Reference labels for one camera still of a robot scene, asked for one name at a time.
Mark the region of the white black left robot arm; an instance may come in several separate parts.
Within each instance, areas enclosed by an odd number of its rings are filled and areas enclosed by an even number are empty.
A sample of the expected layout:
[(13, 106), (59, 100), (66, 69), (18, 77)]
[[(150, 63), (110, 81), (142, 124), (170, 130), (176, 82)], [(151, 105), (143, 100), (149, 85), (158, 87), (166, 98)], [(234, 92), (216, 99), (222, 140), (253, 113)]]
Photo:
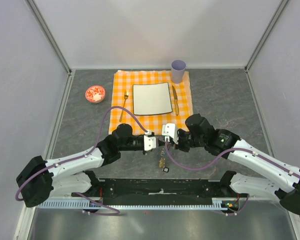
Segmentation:
[(33, 157), (16, 178), (15, 199), (26, 207), (36, 207), (57, 190), (57, 182), (89, 169), (114, 163), (122, 151), (141, 151), (144, 155), (159, 147), (159, 140), (151, 131), (133, 135), (129, 124), (120, 124), (112, 134), (96, 145), (66, 157), (44, 160)]

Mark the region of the black key tag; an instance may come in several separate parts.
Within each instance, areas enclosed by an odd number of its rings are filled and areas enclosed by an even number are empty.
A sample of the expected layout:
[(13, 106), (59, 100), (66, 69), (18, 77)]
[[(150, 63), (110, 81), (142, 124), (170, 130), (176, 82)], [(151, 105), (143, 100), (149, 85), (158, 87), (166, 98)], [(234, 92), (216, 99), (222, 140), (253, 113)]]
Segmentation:
[(165, 167), (165, 168), (163, 169), (163, 172), (164, 172), (164, 173), (168, 173), (168, 172), (169, 172), (169, 168)]

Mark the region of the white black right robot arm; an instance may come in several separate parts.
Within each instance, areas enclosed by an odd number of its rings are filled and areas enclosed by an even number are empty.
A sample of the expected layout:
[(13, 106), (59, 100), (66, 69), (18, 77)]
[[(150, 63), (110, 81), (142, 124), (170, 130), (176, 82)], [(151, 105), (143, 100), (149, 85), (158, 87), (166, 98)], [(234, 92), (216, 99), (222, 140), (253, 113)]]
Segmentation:
[(175, 147), (183, 152), (204, 148), (218, 160), (224, 158), (261, 175), (248, 177), (227, 171), (220, 180), (219, 191), (225, 197), (234, 193), (262, 196), (278, 201), (286, 210), (300, 215), (300, 168), (282, 162), (247, 143), (226, 129), (215, 129), (200, 114), (189, 116), (187, 131), (174, 129)]

